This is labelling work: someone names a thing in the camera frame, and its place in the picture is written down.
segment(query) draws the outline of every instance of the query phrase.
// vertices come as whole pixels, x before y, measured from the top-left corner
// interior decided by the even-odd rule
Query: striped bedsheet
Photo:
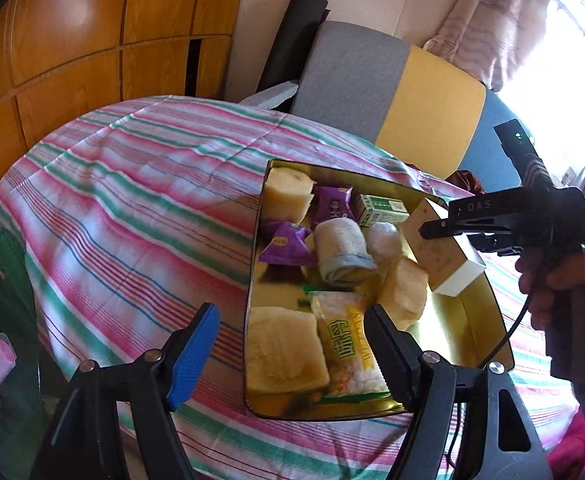
[[[175,416],[195,468],[222,479],[382,479],[409,416],[262,420],[242,401],[242,326],[258,194],[270,158],[465,196],[358,137],[274,111],[176,96],[90,112],[39,142],[0,181],[0,226],[25,243],[40,333],[70,377],[79,362],[130,362],[212,301],[223,322],[192,399]],[[506,324],[523,298],[508,258],[487,257]],[[528,317],[511,373],[543,445],[577,403],[548,374]],[[122,423],[132,419],[122,406]],[[441,478],[451,471],[442,462]]]

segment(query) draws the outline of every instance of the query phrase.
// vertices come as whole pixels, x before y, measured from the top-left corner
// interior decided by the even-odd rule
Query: metal screw
[[[156,363],[160,359],[161,359],[161,350],[157,350],[156,348],[154,348],[153,350],[148,350],[143,355],[143,360],[146,361],[147,363]]]
[[[83,373],[91,372],[95,369],[96,363],[92,359],[86,359],[79,365],[79,370]]]
[[[489,370],[497,375],[506,371],[504,365],[502,363],[497,363],[496,361],[493,361],[491,364],[489,364]]]
[[[431,365],[438,363],[439,359],[441,359],[439,354],[437,352],[433,352],[432,350],[426,350],[421,356],[424,358],[424,361],[430,363]]]

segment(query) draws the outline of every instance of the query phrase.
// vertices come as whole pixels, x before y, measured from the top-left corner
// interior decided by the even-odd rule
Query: white box
[[[424,240],[419,229],[424,222],[448,218],[448,211],[427,198],[401,225],[404,237],[417,259],[428,273],[433,292],[458,296],[486,268],[484,260],[466,235]]]

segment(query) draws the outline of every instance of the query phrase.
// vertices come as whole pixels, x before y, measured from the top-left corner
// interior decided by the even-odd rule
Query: window
[[[528,126],[553,177],[585,174],[585,5],[551,0],[544,40],[499,97]]]

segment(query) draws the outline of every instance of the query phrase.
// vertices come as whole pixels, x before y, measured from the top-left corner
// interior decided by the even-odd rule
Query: upholstered headboard
[[[50,131],[94,108],[156,94],[221,97],[239,1],[7,0],[0,178]]]

